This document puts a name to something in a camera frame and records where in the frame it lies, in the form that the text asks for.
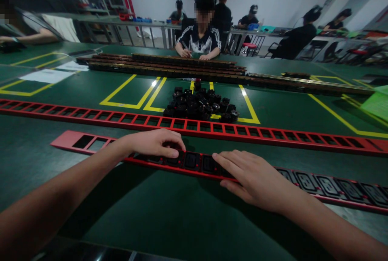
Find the black and white jacket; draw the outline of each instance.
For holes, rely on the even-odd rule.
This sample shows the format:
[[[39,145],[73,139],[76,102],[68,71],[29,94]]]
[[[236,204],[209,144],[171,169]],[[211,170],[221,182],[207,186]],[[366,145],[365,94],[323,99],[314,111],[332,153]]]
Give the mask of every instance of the black and white jacket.
[[[177,40],[178,42],[184,42],[189,50],[195,53],[208,54],[216,47],[221,50],[218,29],[211,26],[201,39],[198,36],[198,26],[196,24],[189,26],[183,31],[181,37]]]

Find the white paper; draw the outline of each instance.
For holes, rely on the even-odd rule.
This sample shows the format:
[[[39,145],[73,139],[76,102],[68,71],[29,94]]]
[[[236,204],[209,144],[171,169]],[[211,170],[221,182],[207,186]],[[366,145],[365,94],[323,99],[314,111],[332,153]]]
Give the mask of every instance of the white paper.
[[[75,73],[62,72],[62,71],[56,71],[56,70],[42,70],[42,71],[25,75],[23,77],[19,77],[19,79],[55,84],[71,76],[72,74],[75,74]]]
[[[62,69],[62,70],[68,70],[68,71],[83,71],[83,72],[89,71],[88,66],[80,65],[74,61],[67,62],[63,65],[60,65],[59,67],[56,67],[56,69]]]

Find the red frame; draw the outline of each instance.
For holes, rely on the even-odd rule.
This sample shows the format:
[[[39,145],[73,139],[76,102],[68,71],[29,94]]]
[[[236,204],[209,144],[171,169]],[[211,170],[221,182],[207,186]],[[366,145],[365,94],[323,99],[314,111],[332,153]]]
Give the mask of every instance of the red frame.
[[[55,110],[59,111],[56,114],[51,114],[51,112]],[[69,112],[70,114],[61,115],[64,112]],[[77,117],[77,115],[81,112],[84,112],[82,116]],[[175,132],[179,132],[180,134],[185,136],[249,142],[254,144],[268,144],[274,146],[285,146],[290,148],[313,149],[319,151],[332,151],[339,153],[388,157],[388,141],[380,139],[298,132],[285,129],[236,125],[212,121],[196,121],[189,119],[160,117],[154,115],[140,115],[126,112],[115,112],[100,109],[79,108],[56,104],[25,102],[18,100],[0,99],[0,113],[38,119],[49,119],[73,123],[101,125],[106,127],[136,129],[141,131],[166,128]],[[87,116],[90,114],[96,115],[93,118],[87,118]],[[106,116],[106,119],[99,119],[99,117],[103,115]],[[127,118],[129,118],[131,121],[123,122],[123,120]],[[163,126],[162,123],[168,123],[169,126]],[[181,124],[183,125],[183,128],[174,127],[175,124]],[[188,127],[193,126],[196,127],[196,130],[188,129]],[[201,130],[203,128],[208,128],[210,129],[210,131]],[[290,140],[287,137],[287,134],[293,135],[295,137],[295,140]],[[308,138],[310,142],[305,142],[301,140],[301,135]],[[325,137],[329,137],[336,144],[328,143],[327,141],[325,141]],[[319,139],[322,143],[314,141],[313,138]],[[356,141],[357,143],[362,145],[363,148],[355,146],[352,141]]]
[[[85,145],[84,148],[73,147],[83,136],[90,136],[90,137],[92,137],[92,139]],[[116,140],[115,138],[109,138],[109,137],[103,137],[103,136],[97,136],[97,135],[93,135],[93,134],[87,134],[87,133],[67,130],[63,134],[61,134],[58,138],[56,138],[50,145],[54,146],[56,148],[59,148],[59,149],[67,150],[67,151],[83,153],[86,155],[92,155],[92,154],[95,154],[97,151],[89,150],[89,148],[94,143],[94,141],[97,140],[98,138],[102,139],[102,140],[106,140],[105,144],[102,146],[101,149],[105,148],[108,144],[110,144]],[[171,166],[167,166],[167,165],[150,163],[150,162],[146,162],[144,160],[134,159],[133,156],[134,155],[130,155],[129,157],[123,159],[123,162],[136,164],[136,165],[140,165],[140,166],[145,166],[145,167],[151,167],[151,168],[155,168],[158,170],[165,170],[165,171],[169,171],[169,172],[186,174],[186,175],[195,176],[195,177],[212,179],[212,180],[228,179],[228,180],[231,180],[234,182],[238,182],[234,178],[228,178],[228,177],[224,177],[224,176],[220,176],[220,175],[206,174],[203,172],[191,171],[191,170],[187,170],[187,169],[183,169],[183,168],[176,168],[176,167],[171,167]],[[302,172],[299,170],[291,170],[291,171],[292,172]],[[319,176],[320,174],[311,173],[311,175]],[[354,181],[354,180],[348,180],[348,179],[344,179],[344,180],[351,181],[355,184],[357,183],[357,181]],[[339,206],[346,206],[346,207],[350,207],[350,208],[355,208],[355,209],[359,209],[359,210],[366,210],[366,211],[376,212],[376,213],[380,213],[380,214],[388,214],[388,208],[382,208],[382,207],[379,207],[379,206],[376,206],[373,204],[361,204],[361,203],[357,203],[357,202],[353,202],[353,201],[349,201],[349,200],[336,199],[336,198],[317,195],[317,194],[313,194],[313,193],[311,193],[311,195],[324,203],[335,204],[335,205],[339,205]]]

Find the pen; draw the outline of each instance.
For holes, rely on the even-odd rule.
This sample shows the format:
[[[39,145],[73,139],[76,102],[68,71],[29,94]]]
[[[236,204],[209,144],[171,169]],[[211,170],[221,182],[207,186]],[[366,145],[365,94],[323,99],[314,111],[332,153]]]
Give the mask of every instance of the pen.
[[[189,50],[189,48],[187,47],[187,45],[185,44],[185,42],[184,42],[184,41],[182,41],[181,43],[183,44],[183,46],[185,47],[185,49]]]

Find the green workbench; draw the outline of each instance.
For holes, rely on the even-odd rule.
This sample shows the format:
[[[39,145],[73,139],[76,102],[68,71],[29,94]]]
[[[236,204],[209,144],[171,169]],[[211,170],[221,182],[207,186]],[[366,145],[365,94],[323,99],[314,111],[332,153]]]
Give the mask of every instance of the green workbench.
[[[181,79],[130,79],[130,74],[96,71],[78,72],[50,86],[18,79],[35,67],[59,66],[71,60],[66,54],[86,49],[176,55],[174,51],[159,49],[69,42],[29,47],[0,55],[0,98],[161,115],[160,110],[171,100],[175,86],[190,87],[190,82]],[[363,75],[384,74],[378,68],[224,55],[219,59],[236,61],[249,72],[307,72],[317,80],[360,86],[364,86],[358,81]],[[388,139],[388,123],[358,108],[366,98],[203,83],[205,88],[211,84],[216,93],[231,98],[237,106],[243,119],[239,124]],[[86,157],[49,145],[64,131],[109,137],[133,132],[6,115],[0,115],[0,127],[0,210]],[[260,155],[274,166],[388,186],[387,158],[186,136],[183,139],[190,151],[211,154],[240,149]],[[387,216],[328,206],[388,244]],[[319,244],[294,224],[245,204],[215,181],[128,164],[116,167],[96,187],[59,235],[188,260],[330,259]]]

